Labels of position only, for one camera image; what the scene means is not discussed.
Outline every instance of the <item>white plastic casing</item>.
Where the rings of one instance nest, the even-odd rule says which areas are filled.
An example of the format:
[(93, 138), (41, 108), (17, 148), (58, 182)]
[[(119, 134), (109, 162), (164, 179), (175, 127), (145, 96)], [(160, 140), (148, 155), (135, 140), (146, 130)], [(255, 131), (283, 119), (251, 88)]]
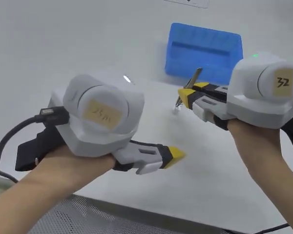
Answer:
[(69, 123), (57, 128), (75, 155), (112, 153), (136, 133), (144, 95), (124, 76), (115, 71), (79, 75), (52, 93), (49, 106), (64, 106), (70, 113)]
[[(277, 74), (290, 73), (292, 89), (279, 92)], [(249, 124), (277, 129), (293, 117), (293, 65), (271, 53), (239, 61), (227, 95), (227, 113)]]

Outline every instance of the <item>label sticker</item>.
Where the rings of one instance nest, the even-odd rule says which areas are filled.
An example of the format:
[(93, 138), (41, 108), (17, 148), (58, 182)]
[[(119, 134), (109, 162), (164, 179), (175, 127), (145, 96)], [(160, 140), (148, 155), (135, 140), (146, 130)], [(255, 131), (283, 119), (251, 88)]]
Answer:
[(293, 89), (293, 68), (282, 68), (274, 73), (273, 95), (289, 97)]
[(91, 100), (84, 111), (83, 118), (111, 130), (115, 128), (121, 120), (122, 112), (96, 100)]

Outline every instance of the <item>blue plastic bin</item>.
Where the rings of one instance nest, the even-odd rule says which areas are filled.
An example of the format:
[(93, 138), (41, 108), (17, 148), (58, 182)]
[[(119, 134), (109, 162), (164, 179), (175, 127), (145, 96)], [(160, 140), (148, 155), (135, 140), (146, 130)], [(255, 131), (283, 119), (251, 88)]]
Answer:
[(242, 58), (238, 34), (181, 23), (171, 25), (165, 65), (168, 75), (189, 79), (202, 67), (201, 81), (228, 85), (233, 68)]

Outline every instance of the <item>small metal tool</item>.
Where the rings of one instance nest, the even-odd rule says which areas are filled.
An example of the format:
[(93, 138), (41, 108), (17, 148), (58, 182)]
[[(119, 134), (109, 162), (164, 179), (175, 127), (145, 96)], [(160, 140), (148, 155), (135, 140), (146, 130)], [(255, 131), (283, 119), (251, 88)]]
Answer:
[[(202, 71), (203, 71), (203, 68), (201, 68), (201, 67), (196, 69), (196, 72), (191, 77), (191, 79), (187, 82), (187, 84), (184, 86), (184, 89), (192, 88)], [(175, 104), (175, 108), (178, 108), (181, 104), (182, 104), (181, 98), (178, 97), (176, 104)]]

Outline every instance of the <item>hand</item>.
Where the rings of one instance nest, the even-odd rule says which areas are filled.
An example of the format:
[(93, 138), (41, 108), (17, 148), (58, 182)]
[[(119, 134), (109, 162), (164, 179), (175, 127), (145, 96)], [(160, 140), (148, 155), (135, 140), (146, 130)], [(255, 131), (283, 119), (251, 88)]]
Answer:
[(237, 119), (228, 122), (228, 129), (250, 173), (265, 166), (270, 158), (284, 162), (279, 130), (255, 127)]
[(114, 167), (112, 155), (79, 157), (67, 146), (49, 153), (24, 180), (69, 196)]

